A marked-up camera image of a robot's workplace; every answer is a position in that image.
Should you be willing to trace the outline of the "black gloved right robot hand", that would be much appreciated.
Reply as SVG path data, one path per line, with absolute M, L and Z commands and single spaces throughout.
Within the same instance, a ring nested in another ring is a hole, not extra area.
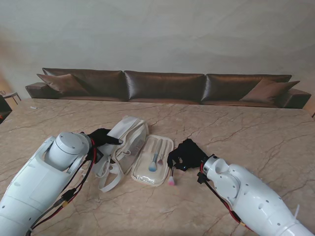
M 171 169 L 174 167 L 185 172 L 190 168 L 199 168 L 209 158 L 192 139 L 186 139 L 169 153 L 167 164 Z

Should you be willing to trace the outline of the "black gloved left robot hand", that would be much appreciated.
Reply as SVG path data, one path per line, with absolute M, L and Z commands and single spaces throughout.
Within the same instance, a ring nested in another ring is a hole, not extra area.
M 91 134 L 88 134 L 88 137 L 91 139 L 91 142 L 94 147 L 100 147 L 105 144 L 121 145 L 123 141 L 109 136 L 108 133 L 110 131 L 111 129 L 99 128 L 92 132 Z

